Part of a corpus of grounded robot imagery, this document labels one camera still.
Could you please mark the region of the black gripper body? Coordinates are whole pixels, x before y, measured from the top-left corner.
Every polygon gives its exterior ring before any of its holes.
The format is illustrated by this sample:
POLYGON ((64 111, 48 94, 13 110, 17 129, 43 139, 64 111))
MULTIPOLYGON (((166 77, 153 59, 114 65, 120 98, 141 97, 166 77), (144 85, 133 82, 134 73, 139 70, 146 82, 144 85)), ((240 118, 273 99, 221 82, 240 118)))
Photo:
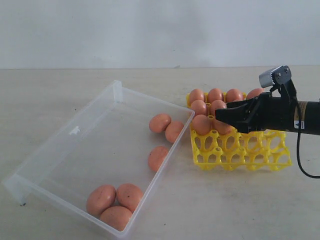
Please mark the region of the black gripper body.
POLYGON ((262 92, 258 96, 247 98, 247 132, 277 130, 294 132, 294 114, 297 105, 297 91, 292 81, 282 84, 279 97, 272 92, 262 92))

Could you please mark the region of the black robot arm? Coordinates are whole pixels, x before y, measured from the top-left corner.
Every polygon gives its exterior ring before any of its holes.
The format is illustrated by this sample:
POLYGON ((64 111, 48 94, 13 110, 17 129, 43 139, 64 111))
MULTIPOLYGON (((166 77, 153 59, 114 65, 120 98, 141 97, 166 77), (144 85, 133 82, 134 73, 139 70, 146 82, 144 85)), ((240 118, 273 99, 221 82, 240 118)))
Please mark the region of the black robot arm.
POLYGON ((277 130, 319 135, 320 102, 298 101, 290 80, 251 99, 227 103, 215 111, 215 119, 245 134, 277 130))

